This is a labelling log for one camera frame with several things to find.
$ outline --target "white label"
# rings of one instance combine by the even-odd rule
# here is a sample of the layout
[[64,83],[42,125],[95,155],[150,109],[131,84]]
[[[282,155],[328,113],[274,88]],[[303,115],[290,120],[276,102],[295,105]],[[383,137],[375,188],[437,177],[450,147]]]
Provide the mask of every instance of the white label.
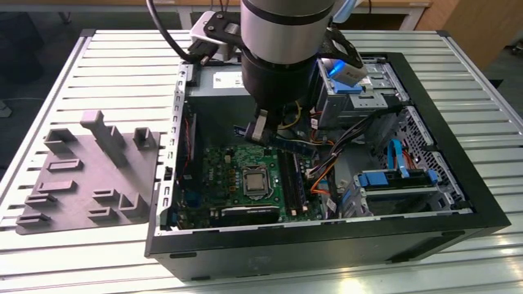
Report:
[[242,72],[216,72],[212,76],[212,87],[215,89],[243,88]]
[[331,199],[327,200],[327,207],[334,213],[337,212],[337,203]]
[[370,78],[363,78],[361,84],[371,84]]
[[315,118],[311,118],[311,128],[318,130],[318,119],[315,119]]

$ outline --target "black cable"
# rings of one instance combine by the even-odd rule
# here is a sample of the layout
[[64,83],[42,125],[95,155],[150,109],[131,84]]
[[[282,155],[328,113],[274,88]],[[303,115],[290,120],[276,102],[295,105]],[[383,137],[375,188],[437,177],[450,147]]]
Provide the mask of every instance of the black cable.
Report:
[[158,16],[158,11],[156,11],[154,0],[146,0],[146,3],[147,3],[148,13],[151,14],[151,18],[154,19],[154,22],[156,25],[156,29],[160,31],[160,34],[162,34],[163,38],[166,39],[167,43],[170,44],[172,50],[178,53],[180,58],[183,60],[186,60],[187,62],[190,62],[190,63],[198,62],[199,61],[198,57],[191,56],[190,54],[186,53],[186,51],[183,51],[183,49],[178,45],[176,41],[172,39],[170,33],[167,32],[164,24],[162,23],[162,20]]
[[338,158],[339,154],[342,153],[346,144],[357,139],[361,135],[367,130],[367,127],[370,126],[371,122],[374,121],[375,118],[378,118],[382,115],[395,113],[403,109],[403,105],[394,106],[387,109],[377,110],[373,112],[365,119],[362,119],[358,123],[355,123],[343,133],[341,136],[338,142],[333,146],[330,150],[330,156],[327,157],[326,161],[318,165],[316,167],[312,168],[311,174],[318,173],[324,167],[327,167]]

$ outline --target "aluminum slatted surface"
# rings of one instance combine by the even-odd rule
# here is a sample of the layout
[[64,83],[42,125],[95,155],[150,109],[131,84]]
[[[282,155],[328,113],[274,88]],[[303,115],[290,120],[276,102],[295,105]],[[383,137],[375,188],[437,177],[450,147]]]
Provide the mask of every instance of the aluminum slatted surface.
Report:
[[[188,33],[172,31],[188,47]],[[417,263],[224,279],[184,285],[143,257],[147,224],[19,236],[15,220],[35,184],[50,129],[102,109],[120,132],[167,132],[179,58],[155,31],[99,31],[82,38],[0,184],[0,292],[108,293],[186,290],[227,293],[519,293],[523,283],[523,136],[518,119],[474,66],[434,32],[349,32],[361,51],[403,52],[509,214],[513,226]]]

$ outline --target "black computer chassis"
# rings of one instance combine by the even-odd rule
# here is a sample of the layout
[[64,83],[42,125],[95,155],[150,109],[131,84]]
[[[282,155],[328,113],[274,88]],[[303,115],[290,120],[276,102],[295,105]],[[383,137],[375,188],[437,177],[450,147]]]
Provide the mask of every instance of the black computer chassis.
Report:
[[435,141],[435,150],[458,180],[475,213],[378,221],[326,221],[322,225],[280,225],[236,232],[207,231],[155,236],[151,210],[146,257],[156,258],[183,281],[244,277],[291,271],[345,268],[421,260],[467,238],[510,225],[457,137],[402,53],[365,53],[386,57]]

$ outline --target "wire bundle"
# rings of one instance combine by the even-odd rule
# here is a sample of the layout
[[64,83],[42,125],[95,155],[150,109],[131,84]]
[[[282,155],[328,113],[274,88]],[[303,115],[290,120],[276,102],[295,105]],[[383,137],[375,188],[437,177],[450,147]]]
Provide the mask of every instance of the wire bundle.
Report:
[[326,177],[326,175],[328,174],[328,172],[331,171],[333,167],[337,164],[337,160],[338,160],[338,156],[342,153],[345,146],[347,145],[349,142],[351,142],[354,139],[357,139],[361,135],[363,135],[363,133],[367,130],[367,127],[370,126],[370,124],[373,123],[373,121],[379,117],[383,116],[389,113],[395,113],[398,111],[401,111],[403,109],[403,105],[391,107],[389,109],[383,109],[383,110],[377,110],[371,115],[369,115],[365,119],[362,119],[358,123],[355,123],[343,133],[341,139],[338,140],[338,142],[334,144],[334,146],[331,147],[330,150],[330,156],[327,157],[327,159],[316,166],[312,168],[312,170],[310,171],[310,174],[314,175],[316,174],[324,167],[324,172],[320,174],[316,182],[312,185],[311,188],[311,192],[314,193],[323,193],[324,191],[322,190],[316,190],[318,184],[322,181],[322,179]]

